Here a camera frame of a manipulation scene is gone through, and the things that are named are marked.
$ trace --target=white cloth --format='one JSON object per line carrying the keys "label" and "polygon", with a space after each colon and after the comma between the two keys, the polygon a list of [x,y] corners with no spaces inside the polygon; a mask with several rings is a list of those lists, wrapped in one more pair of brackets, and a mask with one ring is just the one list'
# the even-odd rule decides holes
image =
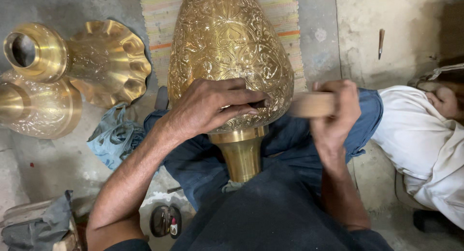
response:
{"label": "white cloth", "polygon": [[393,86],[379,94],[384,111],[372,139],[405,174],[415,200],[464,229],[464,127],[415,88]]}

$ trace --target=blue plastic bag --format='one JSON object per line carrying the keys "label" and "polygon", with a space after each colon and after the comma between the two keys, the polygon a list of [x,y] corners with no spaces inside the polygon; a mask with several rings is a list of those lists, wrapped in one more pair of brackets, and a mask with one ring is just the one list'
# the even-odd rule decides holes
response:
{"label": "blue plastic bag", "polygon": [[[115,118],[116,109],[121,106]],[[143,126],[131,120],[124,121],[125,113],[124,104],[109,109],[87,141],[87,146],[110,170],[119,167],[145,138]]]}

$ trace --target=blue jeans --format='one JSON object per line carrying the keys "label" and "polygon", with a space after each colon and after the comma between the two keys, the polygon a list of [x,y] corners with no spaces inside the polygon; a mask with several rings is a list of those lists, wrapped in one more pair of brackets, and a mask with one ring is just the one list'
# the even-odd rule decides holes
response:
{"label": "blue jeans", "polygon": [[[346,163],[352,157],[365,153],[361,148],[379,126],[383,113],[382,100],[375,90],[359,89],[361,117],[345,140]],[[152,112],[143,124],[148,132],[167,110]],[[307,119],[287,114],[269,125],[269,134],[261,144],[263,171],[271,165],[288,165],[301,177],[303,183],[317,194],[321,192],[322,164],[313,143]],[[164,159],[162,165],[184,189],[184,194],[195,210],[202,201],[220,192],[229,181],[227,166],[219,148],[205,134],[184,143]]]}

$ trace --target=engraved brass vase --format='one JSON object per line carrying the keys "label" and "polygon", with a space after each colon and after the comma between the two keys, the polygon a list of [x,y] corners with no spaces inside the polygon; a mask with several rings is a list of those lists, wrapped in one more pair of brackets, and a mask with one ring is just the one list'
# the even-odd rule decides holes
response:
{"label": "engraved brass vase", "polygon": [[241,77],[273,97],[257,116],[243,115],[208,133],[222,151],[232,181],[261,171],[267,125],[290,107],[294,72],[278,36],[256,0],[183,0],[172,43],[168,95],[175,106],[197,78]]}
{"label": "engraved brass vase", "polygon": [[[14,50],[14,43],[25,36],[35,51],[28,65],[18,61]],[[6,37],[3,50],[24,78],[50,83],[68,76],[88,102],[104,108],[122,102],[129,105],[142,96],[151,73],[143,42],[113,20],[87,22],[68,41],[40,23],[25,23]]]}
{"label": "engraved brass vase", "polygon": [[0,77],[0,123],[21,134],[57,139],[81,117],[82,98],[67,77],[53,83],[25,79],[15,70]]}

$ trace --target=man's left hand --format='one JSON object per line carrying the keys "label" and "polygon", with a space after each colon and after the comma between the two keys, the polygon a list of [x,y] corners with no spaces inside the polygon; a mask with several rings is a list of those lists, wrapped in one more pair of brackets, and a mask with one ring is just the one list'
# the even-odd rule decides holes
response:
{"label": "man's left hand", "polygon": [[156,122],[169,137],[183,142],[196,135],[207,133],[228,120],[244,115],[257,115],[252,102],[271,97],[263,91],[247,89],[243,78],[211,81],[196,79],[184,92],[177,105]]}

